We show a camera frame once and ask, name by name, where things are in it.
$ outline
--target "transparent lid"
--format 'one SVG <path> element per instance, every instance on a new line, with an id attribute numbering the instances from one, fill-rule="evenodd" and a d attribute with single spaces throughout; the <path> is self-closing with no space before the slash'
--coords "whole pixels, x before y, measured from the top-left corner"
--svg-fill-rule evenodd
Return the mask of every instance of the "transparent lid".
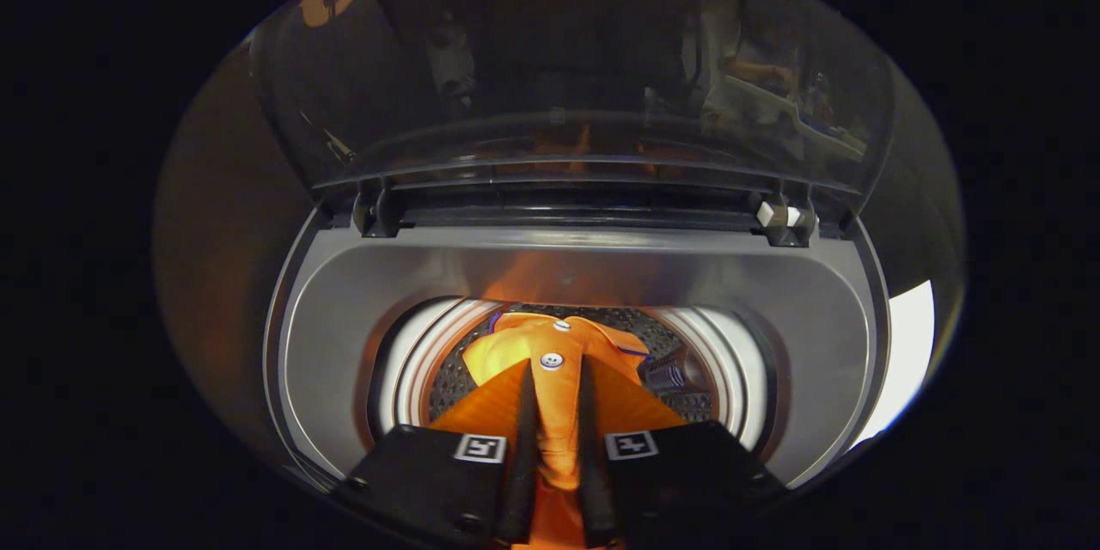
<path id="1" fill-rule="evenodd" d="M 891 131 L 887 57 L 817 0 L 294 0 L 251 53 L 315 190 L 673 162 L 858 205 Z"/>

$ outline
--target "black background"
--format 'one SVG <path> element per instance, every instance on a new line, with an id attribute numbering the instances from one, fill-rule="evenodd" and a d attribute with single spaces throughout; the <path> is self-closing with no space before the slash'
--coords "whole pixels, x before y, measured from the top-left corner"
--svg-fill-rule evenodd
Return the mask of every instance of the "black background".
<path id="1" fill-rule="evenodd" d="M 223 54 L 283 1 L 4 2 L 4 277 L 26 304 L 9 346 L 30 351 L 32 387 L 11 399 L 18 431 L 6 441 L 22 451 L 9 476 L 32 477 L 9 502 L 28 512 L 19 546 L 384 544 L 216 420 L 172 353 L 152 287 L 153 188 L 174 128 Z M 1066 330 L 1087 261 L 1065 266 L 1088 246 L 1094 206 L 1079 189 L 1088 170 L 1062 167 L 1096 151 L 1094 122 L 1066 122 L 1089 112 L 1077 99 L 1096 89 L 1089 2 L 824 1 L 891 54 L 949 140 L 970 295 L 943 371 L 895 430 L 741 531 L 743 544 L 1096 547 L 1097 481 L 1081 457 L 1100 452 L 1096 414 L 1069 372 L 1088 366 L 1090 337 Z M 1077 220 L 1055 212 L 1074 200 Z"/>

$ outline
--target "screw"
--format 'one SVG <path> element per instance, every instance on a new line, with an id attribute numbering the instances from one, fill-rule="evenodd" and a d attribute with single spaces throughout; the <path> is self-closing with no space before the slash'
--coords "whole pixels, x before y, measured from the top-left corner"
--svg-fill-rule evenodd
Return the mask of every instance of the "screw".
<path id="1" fill-rule="evenodd" d="M 481 518 L 473 514 L 462 514 L 454 520 L 454 527 L 459 532 L 465 535 L 477 535 L 481 532 L 482 522 Z"/>

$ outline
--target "purple trim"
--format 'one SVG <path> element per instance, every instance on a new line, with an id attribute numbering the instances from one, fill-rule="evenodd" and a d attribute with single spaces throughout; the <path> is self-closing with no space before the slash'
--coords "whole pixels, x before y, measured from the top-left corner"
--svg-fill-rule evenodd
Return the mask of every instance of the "purple trim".
<path id="1" fill-rule="evenodd" d="M 626 350 L 624 348 L 618 348 L 618 349 L 619 349 L 620 352 L 625 352 L 626 354 L 632 354 L 632 355 L 637 355 L 637 356 L 651 356 L 649 353 L 646 353 L 646 352 L 628 351 L 628 350 Z"/>

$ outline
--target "shirt button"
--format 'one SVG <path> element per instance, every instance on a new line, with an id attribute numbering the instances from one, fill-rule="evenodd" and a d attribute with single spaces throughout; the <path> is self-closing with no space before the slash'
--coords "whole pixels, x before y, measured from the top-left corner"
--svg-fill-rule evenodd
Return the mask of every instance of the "shirt button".
<path id="1" fill-rule="evenodd" d="M 542 359 L 539 359 L 539 364 L 542 365 L 542 369 L 549 370 L 550 372 L 561 367 L 562 363 L 565 363 L 565 359 L 562 359 L 561 354 L 556 352 L 548 352 L 542 355 Z"/>

